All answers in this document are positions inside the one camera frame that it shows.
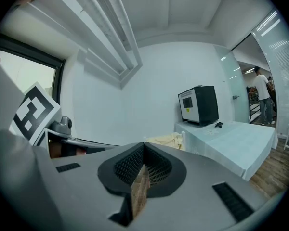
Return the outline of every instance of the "white tablecloth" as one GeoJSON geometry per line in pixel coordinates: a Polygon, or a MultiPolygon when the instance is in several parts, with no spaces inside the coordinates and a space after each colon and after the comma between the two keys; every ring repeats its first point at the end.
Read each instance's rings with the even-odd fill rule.
{"type": "Polygon", "coordinates": [[[245,180],[250,180],[278,142],[274,128],[241,122],[224,123],[222,128],[180,122],[175,131],[186,133],[187,152],[211,158],[245,180]]]}

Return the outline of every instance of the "white t-shirt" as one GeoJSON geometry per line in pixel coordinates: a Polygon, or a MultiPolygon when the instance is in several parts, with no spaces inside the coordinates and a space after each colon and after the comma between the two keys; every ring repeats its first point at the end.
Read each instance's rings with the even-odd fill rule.
{"type": "Polygon", "coordinates": [[[252,86],[257,88],[258,94],[259,94],[259,100],[267,99],[270,97],[268,89],[266,87],[266,84],[269,81],[264,75],[258,75],[256,76],[252,86]]]}

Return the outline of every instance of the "beige cloth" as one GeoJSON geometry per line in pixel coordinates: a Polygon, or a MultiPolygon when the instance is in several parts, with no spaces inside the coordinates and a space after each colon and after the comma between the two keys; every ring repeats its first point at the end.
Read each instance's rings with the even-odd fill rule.
{"type": "Polygon", "coordinates": [[[185,151],[185,148],[183,146],[182,134],[177,133],[177,132],[164,135],[164,136],[148,138],[146,139],[146,141],[150,143],[166,145],[169,147],[173,147],[173,148],[185,151]]]}

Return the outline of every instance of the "ceiling beam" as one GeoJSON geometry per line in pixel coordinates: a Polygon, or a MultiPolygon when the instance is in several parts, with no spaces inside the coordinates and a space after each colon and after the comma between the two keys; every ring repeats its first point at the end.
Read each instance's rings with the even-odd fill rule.
{"type": "Polygon", "coordinates": [[[208,0],[200,23],[203,28],[207,28],[210,25],[211,20],[213,19],[218,7],[221,4],[221,1],[222,0],[208,0]]]}
{"type": "Polygon", "coordinates": [[[158,0],[157,27],[165,29],[169,20],[169,0],[158,0]]]}

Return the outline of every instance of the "jeans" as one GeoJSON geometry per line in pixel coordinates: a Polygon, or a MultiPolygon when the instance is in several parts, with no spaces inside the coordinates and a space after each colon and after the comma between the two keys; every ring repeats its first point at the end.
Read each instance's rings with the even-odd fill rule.
{"type": "Polygon", "coordinates": [[[265,117],[267,118],[267,122],[272,122],[273,121],[273,115],[272,115],[272,104],[271,104],[271,99],[261,99],[259,100],[260,102],[260,111],[261,111],[261,123],[264,124],[265,122],[265,117]]]}

